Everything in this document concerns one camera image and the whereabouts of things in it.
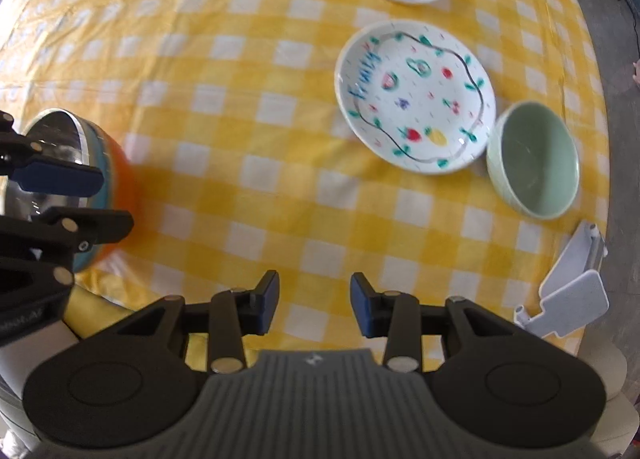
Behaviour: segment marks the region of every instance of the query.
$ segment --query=yellow checkered tablecloth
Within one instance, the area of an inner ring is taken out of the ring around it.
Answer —
[[[582,163],[561,219],[535,222],[495,194],[483,163],[446,176],[395,168],[351,134],[334,65],[359,28],[413,18],[462,40],[498,110],[540,100]],[[82,277],[138,309],[169,293],[207,301],[280,272],[268,336],[248,347],[369,345],[348,279],[424,303],[464,295],[505,317],[537,288],[582,218],[604,231],[609,147],[602,87],[576,0],[14,0],[0,36],[0,108],[50,106],[100,124],[126,150],[143,200],[122,249]],[[560,342],[574,351],[581,333]],[[425,339],[434,365],[435,339]]]

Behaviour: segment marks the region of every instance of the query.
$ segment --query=screw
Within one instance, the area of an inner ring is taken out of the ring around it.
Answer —
[[[386,366],[395,373],[412,373],[418,365],[418,360],[409,356],[394,356],[386,362]]]
[[[64,219],[62,219],[62,227],[67,232],[76,233],[78,231],[78,225],[76,224],[75,220],[69,219],[69,217],[65,217]]]
[[[60,282],[62,285],[72,285],[74,283],[73,273],[60,265],[54,268],[53,278]]]
[[[237,358],[218,358],[211,362],[211,370],[218,374],[233,374],[242,370],[242,362]]]

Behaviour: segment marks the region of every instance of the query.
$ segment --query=red fruit drawing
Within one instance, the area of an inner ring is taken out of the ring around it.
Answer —
[[[402,134],[402,137],[408,141],[416,142],[422,139],[420,132],[418,132],[414,128],[405,127],[404,129],[399,128],[398,130],[400,130],[400,134]]]

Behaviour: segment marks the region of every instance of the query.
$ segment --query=gray ribbed surface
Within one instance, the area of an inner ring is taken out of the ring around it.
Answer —
[[[309,365],[312,355],[322,361]],[[486,443],[450,422],[418,376],[377,366],[366,349],[263,351],[251,369],[209,378],[191,412],[148,442],[103,451],[44,443],[31,457],[602,459],[587,439],[547,451]]]

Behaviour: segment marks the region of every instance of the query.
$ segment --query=light green bowl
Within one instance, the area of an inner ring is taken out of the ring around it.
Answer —
[[[561,216],[578,193],[574,140],[564,121],[542,103],[515,103],[498,118],[486,161],[500,197],[536,219]]]

